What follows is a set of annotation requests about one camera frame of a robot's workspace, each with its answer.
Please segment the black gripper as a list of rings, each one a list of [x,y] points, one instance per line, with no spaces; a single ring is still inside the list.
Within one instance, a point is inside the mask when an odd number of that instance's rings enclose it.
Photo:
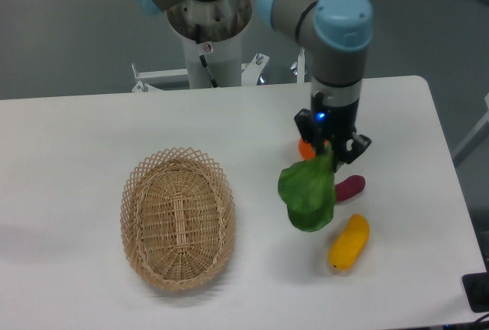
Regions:
[[[317,92],[311,96],[311,111],[302,108],[294,116],[300,137],[311,143],[316,156],[325,153],[325,141],[331,144],[334,154],[334,171],[342,165],[351,164],[371,145],[371,139],[356,134],[356,116],[359,100],[349,105],[330,106],[325,104],[325,94]]]

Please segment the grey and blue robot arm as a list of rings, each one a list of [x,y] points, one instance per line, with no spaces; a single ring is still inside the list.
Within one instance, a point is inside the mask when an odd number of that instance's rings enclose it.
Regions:
[[[135,0],[150,14],[165,13],[192,49],[186,55],[193,88],[240,86],[239,40],[257,14],[273,31],[313,57],[311,106],[295,116],[302,139],[317,154],[330,147],[333,165],[352,163],[371,145],[355,127],[368,46],[369,0]]]

